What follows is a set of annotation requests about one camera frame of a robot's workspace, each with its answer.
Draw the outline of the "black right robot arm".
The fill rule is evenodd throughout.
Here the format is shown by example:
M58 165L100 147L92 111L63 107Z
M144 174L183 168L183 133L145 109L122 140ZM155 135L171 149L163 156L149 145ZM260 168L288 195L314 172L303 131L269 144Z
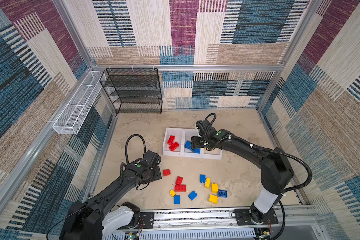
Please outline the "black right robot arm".
M205 138L192 136L194 149L220 149L231 152L251 162L260 169L262 190L253 203L253 208L266 214L281 199L285 187L294 176L293 169L284 151L262 148L225 130L212 131Z

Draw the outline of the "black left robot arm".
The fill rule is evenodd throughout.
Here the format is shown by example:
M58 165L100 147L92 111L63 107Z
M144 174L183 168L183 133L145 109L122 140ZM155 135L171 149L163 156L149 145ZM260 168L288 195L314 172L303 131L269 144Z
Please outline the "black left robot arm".
M119 228L140 226L140 208L125 202L114 210L116 203L130 190L161 179L161 157L147 151L142 158L122 163L120 176L99 194L76 201L70 207L59 238L61 240L101 240Z

